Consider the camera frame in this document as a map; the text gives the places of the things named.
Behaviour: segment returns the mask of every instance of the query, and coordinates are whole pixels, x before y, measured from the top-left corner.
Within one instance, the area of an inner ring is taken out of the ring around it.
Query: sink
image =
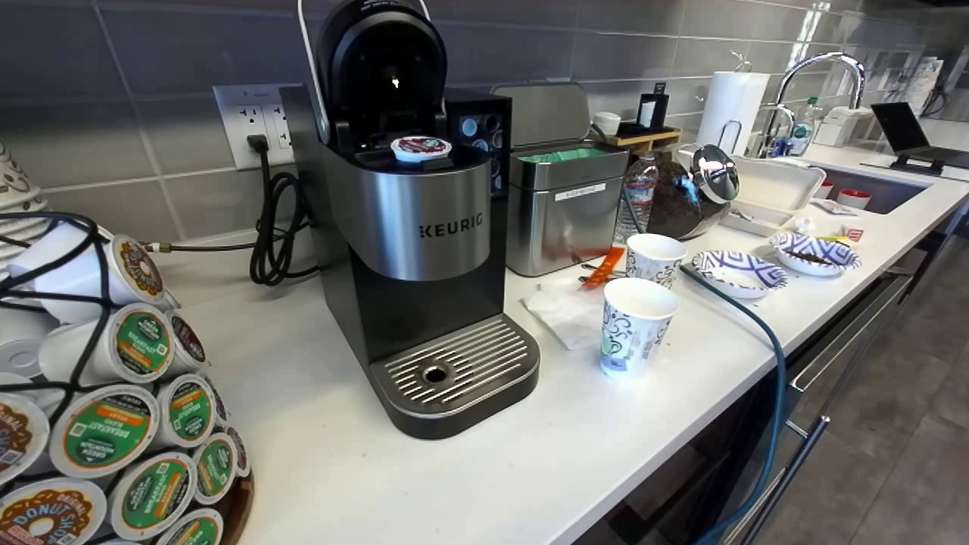
[[[871,193],[871,203],[866,205],[866,212],[874,212],[874,216],[891,216],[893,208],[898,208],[902,203],[908,203],[913,197],[927,190],[927,188],[917,188],[917,184],[864,177],[864,175],[847,175],[847,171],[827,171],[827,177],[837,188],[855,188],[855,190]]]

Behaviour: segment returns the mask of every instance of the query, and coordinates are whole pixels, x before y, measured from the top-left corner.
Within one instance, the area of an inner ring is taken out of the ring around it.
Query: coffee pod basket
[[[240,543],[253,468],[156,261],[84,216],[0,208],[32,217],[0,275],[0,543]]]

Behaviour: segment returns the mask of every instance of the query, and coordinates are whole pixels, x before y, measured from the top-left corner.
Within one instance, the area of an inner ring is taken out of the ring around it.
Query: coffee maker drip tray
[[[443,439],[525,398],[538,378],[538,346],[494,315],[364,370],[400,430]]]

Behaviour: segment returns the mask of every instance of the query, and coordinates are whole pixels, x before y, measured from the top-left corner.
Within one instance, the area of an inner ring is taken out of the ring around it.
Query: blue patterned cup
[[[635,234],[627,238],[627,275],[672,283],[672,271],[685,256],[685,242],[659,234]]]
[[[667,335],[676,293],[644,277],[615,277],[604,293],[600,370],[610,376],[638,376]]]

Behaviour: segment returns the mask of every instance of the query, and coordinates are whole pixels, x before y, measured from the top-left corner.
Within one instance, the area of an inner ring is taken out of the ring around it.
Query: electrical outlet
[[[253,134],[266,137],[270,163],[295,163],[278,85],[214,85],[213,93],[240,168],[262,166],[262,157],[246,141]]]

